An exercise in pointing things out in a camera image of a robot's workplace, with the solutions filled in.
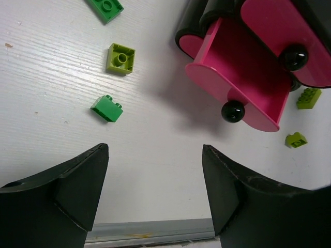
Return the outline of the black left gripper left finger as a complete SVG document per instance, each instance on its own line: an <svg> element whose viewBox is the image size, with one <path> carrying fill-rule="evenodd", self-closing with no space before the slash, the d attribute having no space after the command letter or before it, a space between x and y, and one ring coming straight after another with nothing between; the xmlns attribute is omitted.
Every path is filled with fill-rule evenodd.
<svg viewBox="0 0 331 248"><path fill-rule="evenodd" d="M101 143L1 187L1 247L83 247L109 162Z"/></svg>

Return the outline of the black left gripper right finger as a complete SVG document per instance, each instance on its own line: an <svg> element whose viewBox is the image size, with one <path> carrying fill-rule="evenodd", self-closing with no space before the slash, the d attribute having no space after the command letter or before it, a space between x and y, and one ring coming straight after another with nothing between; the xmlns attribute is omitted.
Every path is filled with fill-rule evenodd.
<svg viewBox="0 0 331 248"><path fill-rule="evenodd" d="M222 247L330 247L330 187L265 177L204 145L202 167Z"/></svg>

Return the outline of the lime long lego brick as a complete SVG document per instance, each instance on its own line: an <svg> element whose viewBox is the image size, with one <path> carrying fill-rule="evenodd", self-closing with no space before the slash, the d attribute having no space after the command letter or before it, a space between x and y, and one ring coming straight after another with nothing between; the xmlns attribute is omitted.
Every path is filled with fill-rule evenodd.
<svg viewBox="0 0 331 248"><path fill-rule="evenodd" d="M296 102L297 108L299 110L313 109L321 93L319 88L306 88Z"/></svg>

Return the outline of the pink drawer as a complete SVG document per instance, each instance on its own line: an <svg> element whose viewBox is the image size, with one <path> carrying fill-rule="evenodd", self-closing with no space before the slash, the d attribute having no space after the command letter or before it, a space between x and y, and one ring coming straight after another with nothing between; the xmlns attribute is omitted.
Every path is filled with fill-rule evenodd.
<svg viewBox="0 0 331 248"><path fill-rule="evenodd" d="M277 132L292 79L275 56L233 19L219 18L208 29L186 73L220 103L240 102L243 121Z"/></svg>
<svg viewBox="0 0 331 248"><path fill-rule="evenodd" d="M195 59L203 43L203 38L195 35L184 35L179 39L179 47L192 59Z"/></svg>
<svg viewBox="0 0 331 248"><path fill-rule="evenodd" d="M308 60L294 76L305 86L330 87L330 1L244 1L240 16L276 56L303 46Z"/></svg>

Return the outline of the lime square lego brick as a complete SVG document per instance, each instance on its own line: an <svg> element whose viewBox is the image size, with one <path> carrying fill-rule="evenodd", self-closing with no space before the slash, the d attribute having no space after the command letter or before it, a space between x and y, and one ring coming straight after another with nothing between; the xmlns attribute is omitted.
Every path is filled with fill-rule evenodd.
<svg viewBox="0 0 331 248"><path fill-rule="evenodd" d="M112 43L108 50L106 70L128 75L133 72L135 49Z"/></svg>

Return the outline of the pink top drawer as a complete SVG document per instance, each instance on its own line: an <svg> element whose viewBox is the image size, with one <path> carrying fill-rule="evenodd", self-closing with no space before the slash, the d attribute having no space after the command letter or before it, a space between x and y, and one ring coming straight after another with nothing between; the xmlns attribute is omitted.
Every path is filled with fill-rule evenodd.
<svg viewBox="0 0 331 248"><path fill-rule="evenodd" d="M330 87L330 1L244 1L240 16L276 56L303 46L308 60L294 76L305 86Z"/></svg>

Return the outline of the pink bottom drawer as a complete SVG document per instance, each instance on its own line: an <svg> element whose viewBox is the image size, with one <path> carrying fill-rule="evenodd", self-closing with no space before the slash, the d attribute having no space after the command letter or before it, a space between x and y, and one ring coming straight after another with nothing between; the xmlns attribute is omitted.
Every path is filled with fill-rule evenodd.
<svg viewBox="0 0 331 248"><path fill-rule="evenodd" d="M203 38L195 35L184 35L179 39L179 47L192 59L195 59L203 43Z"/></svg>

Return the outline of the black drawer cabinet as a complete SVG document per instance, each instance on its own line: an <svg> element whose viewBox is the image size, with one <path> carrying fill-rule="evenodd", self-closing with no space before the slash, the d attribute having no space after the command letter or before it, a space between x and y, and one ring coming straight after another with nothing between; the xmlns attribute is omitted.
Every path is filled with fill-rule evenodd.
<svg viewBox="0 0 331 248"><path fill-rule="evenodd" d="M247 28L267 49L269 49L242 20L240 9L243 2L244 1L189 1L175 35L177 46L179 47L179 39L184 35L195 35L204 39L207 30L214 22L219 18L228 18L237 21L241 26ZM294 76L293 72L306 64L308 60L306 49L301 45L292 45L286 48L280 56L276 57L281 67L287 71L295 81L302 84Z"/></svg>

